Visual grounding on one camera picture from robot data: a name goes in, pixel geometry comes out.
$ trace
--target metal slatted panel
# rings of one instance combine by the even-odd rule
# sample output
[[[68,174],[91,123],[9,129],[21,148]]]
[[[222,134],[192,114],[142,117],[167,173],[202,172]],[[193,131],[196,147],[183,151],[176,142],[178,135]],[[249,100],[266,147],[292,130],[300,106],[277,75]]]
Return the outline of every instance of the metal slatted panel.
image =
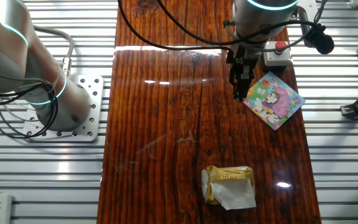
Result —
[[[117,22],[116,1],[25,1],[34,24],[74,37],[74,74],[104,77],[99,139],[92,144],[15,141],[0,133],[0,192],[13,194],[13,224],[95,224]],[[336,41],[322,56],[303,44],[292,48],[303,117],[324,224],[358,224],[358,122],[341,117],[339,106],[358,99],[358,9],[329,1],[321,22]],[[299,26],[288,28],[290,40]],[[68,42],[38,33],[57,60]],[[9,105],[18,115],[25,110]],[[15,127],[22,122],[4,113]]]

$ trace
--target dark wood grain surface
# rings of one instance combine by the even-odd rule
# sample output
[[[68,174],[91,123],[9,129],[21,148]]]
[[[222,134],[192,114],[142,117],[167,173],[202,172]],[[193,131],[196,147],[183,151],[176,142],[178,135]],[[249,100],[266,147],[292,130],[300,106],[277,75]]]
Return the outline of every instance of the dark wood grain surface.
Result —
[[[231,18],[231,1],[164,3],[199,36],[229,40],[221,24]],[[153,42],[204,45],[154,0],[125,0],[124,10]],[[287,40],[286,30],[277,39]],[[232,99],[225,51],[141,46],[119,17],[98,224],[321,223],[300,111],[274,131]],[[254,82],[263,75],[258,66]],[[281,78],[297,90],[292,66]],[[253,168],[257,207],[205,204],[201,170],[210,165]]]

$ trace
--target bolt hole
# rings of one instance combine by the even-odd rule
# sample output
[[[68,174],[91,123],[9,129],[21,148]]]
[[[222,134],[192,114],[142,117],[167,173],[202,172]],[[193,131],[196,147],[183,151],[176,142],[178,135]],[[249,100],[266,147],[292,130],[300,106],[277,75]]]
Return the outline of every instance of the bolt hole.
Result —
[[[76,123],[80,123],[81,121],[80,121],[80,119],[77,117],[77,115],[75,115],[75,114],[72,114],[71,115],[71,119],[74,121],[74,122],[76,122]]]

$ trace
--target cartoon picture card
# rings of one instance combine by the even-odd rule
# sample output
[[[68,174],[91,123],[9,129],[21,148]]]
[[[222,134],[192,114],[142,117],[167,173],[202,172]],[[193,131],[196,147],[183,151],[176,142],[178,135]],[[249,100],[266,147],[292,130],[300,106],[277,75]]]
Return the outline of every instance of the cartoon picture card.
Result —
[[[270,127],[277,130],[301,108],[305,99],[269,72],[249,89],[244,103]]]

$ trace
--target metal bracket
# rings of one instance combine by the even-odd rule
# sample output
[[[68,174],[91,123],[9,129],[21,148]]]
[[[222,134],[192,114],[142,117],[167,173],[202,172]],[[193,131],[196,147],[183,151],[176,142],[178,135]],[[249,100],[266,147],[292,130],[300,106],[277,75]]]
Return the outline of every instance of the metal bracket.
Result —
[[[51,131],[48,130],[46,135],[31,138],[32,142],[93,142],[98,137],[99,120],[101,112],[103,77],[99,75],[70,75],[70,79],[89,93],[91,97],[91,110],[88,117],[73,131]],[[27,111],[27,119],[36,118],[35,111]],[[24,123],[23,133],[36,133],[43,125],[41,122]]]
[[[315,0],[299,0],[297,6],[298,17],[301,21],[313,22],[314,17],[317,14],[318,8]],[[310,27],[308,25],[301,25],[302,34],[305,35],[309,32]],[[307,47],[313,47],[313,45],[305,40]]]

